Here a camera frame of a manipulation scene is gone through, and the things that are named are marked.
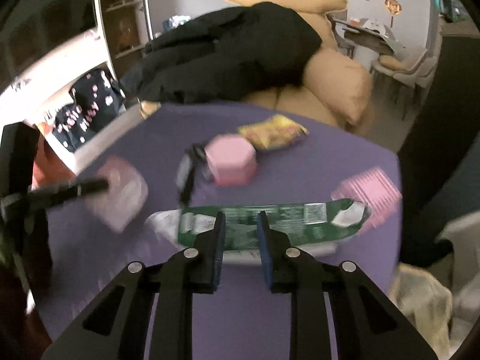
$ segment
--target navy bag with pink dots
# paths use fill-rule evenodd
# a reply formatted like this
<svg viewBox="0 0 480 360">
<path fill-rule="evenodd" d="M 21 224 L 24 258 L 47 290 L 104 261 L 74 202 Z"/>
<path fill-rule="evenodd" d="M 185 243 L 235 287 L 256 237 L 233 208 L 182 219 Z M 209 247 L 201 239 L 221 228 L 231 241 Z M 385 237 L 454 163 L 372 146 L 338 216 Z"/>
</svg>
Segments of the navy bag with pink dots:
<svg viewBox="0 0 480 360">
<path fill-rule="evenodd" d="M 75 152 L 119 115 L 125 93 L 101 68 L 79 78 L 69 93 L 73 103 L 57 112 L 52 133 L 69 152 Z"/>
</svg>

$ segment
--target gray chair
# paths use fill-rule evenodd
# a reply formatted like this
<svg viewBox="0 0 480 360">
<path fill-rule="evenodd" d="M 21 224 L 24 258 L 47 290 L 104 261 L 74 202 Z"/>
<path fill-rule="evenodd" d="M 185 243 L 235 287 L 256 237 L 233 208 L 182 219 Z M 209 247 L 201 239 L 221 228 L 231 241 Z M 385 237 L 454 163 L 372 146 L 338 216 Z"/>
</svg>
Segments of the gray chair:
<svg viewBox="0 0 480 360">
<path fill-rule="evenodd" d="M 411 89 L 412 97 L 414 97 L 415 85 L 419 76 L 419 68 L 422 65 L 427 55 L 425 47 L 415 47 L 408 51 L 407 57 L 401 61 L 403 68 L 401 70 L 390 70 L 383 66 L 380 61 L 373 61 L 370 72 L 382 73 L 385 76 L 391 77 L 395 83 L 395 104 L 397 103 L 399 93 L 402 87 Z M 407 114 L 407 102 L 405 101 L 404 112 L 402 120 Z"/>
<path fill-rule="evenodd" d="M 418 69 L 417 82 L 415 86 L 415 101 L 422 103 L 422 92 L 428 93 L 431 83 L 434 81 L 438 57 L 428 57 Z"/>
<path fill-rule="evenodd" d="M 335 18 L 332 15 L 326 15 L 327 19 L 330 21 L 330 24 L 332 25 L 332 32 L 335 37 L 335 40 L 337 41 L 337 45 L 339 49 L 345 49 L 346 50 L 346 56 L 350 59 L 353 59 L 353 56 L 355 54 L 355 44 L 351 41 L 348 41 L 344 38 L 342 38 L 338 32 L 337 32 L 337 23 L 335 22 Z"/>
</svg>

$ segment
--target pink container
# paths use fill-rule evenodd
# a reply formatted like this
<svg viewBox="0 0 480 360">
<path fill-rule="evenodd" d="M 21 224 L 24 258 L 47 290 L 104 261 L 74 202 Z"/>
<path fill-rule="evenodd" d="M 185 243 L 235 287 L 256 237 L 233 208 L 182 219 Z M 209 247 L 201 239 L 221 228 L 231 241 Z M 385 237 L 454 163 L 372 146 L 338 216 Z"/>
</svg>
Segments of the pink container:
<svg viewBox="0 0 480 360">
<path fill-rule="evenodd" d="M 257 170 L 255 149 L 241 135 L 219 135 L 205 147 L 208 167 L 221 187 L 247 184 Z"/>
</svg>

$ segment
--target purple table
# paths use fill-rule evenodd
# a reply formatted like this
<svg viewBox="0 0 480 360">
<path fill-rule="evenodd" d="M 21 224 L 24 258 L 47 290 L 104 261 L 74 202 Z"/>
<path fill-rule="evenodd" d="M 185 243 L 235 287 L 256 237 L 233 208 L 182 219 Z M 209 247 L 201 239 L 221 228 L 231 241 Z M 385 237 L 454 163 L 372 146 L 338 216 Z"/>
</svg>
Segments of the purple table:
<svg viewBox="0 0 480 360">
<path fill-rule="evenodd" d="M 236 103 L 167 104 L 82 174 L 91 176 L 107 157 L 119 156 L 142 173 L 149 196 L 122 234 L 110 231 L 82 202 L 49 213 L 53 283 L 36 300 L 52 339 L 127 263 L 140 260 L 149 266 L 176 252 L 143 224 L 153 212 L 178 207 L 173 180 L 184 149 L 273 113 Z M 325 202 L 340 181 L 375 166 L 400 187 L 395 154 L 337 128 L 296 115 L 291 118 L 310 131 L 305 142 L 259 155 L 258 173 L 247 186 L 219 188 L 198 178 L 192 205 Z M 385 291 L 398 260 L 400 225 L 400 214 L 393 215 L 384 225 L 341 244 L 337 253 L 321 260 L 330 264 L 354 261 Z M 290 298 L 267 291 L 261 267 L 224 265 L 218 291 L 194 295 L 194 359 L 288 359 L 289 345 Z"/>
</svg>

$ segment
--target white shelf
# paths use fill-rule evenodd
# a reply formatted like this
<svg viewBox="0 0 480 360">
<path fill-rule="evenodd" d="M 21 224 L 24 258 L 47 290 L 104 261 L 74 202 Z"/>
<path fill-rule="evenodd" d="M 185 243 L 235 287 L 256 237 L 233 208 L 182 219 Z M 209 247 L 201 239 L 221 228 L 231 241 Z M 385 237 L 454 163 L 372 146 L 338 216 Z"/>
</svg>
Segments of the white shelf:
<svg viewBox="0 0 480 360">
<path fill-rule="evenodd" d="M 114 5 L 112 7 L 108 7 L 107 9 L 104 10 L 104 13 L 113 12 L 113 11 L 116 11 L 117 9 L 122 9 L 122 8 L 126 8 L 126 7 L 134 7 L 135 5 L 141 4 L 141 3 L 142 3 L 141 1 L 123 2 L 121 4 Z"/>
<path fill-rule="evenodd" d="M 30 82 L 16 92 L 11 87 L 0 95 L 0 112 L 10 123 L 22 121 L 65 85 L 109 60 L 108 49 L 90 30 L 55 48 L 22 75 Z"/>
<path fill-rule="evenodd" d="M 134 51 L 137 51 L 137 50 L 141 50 L 144 47 L 145 47 L 144 44 L 139 44 L 139 45 L 133 46 L 133 47 L 129 48 L 128 50 L 125 50 L 125 51 L 119 52 L 118 54 L 115 54 L 115 59 L 122 58 L 123 56 L 127 56 L 128 54 L 130 54 Z"/>
</svg>

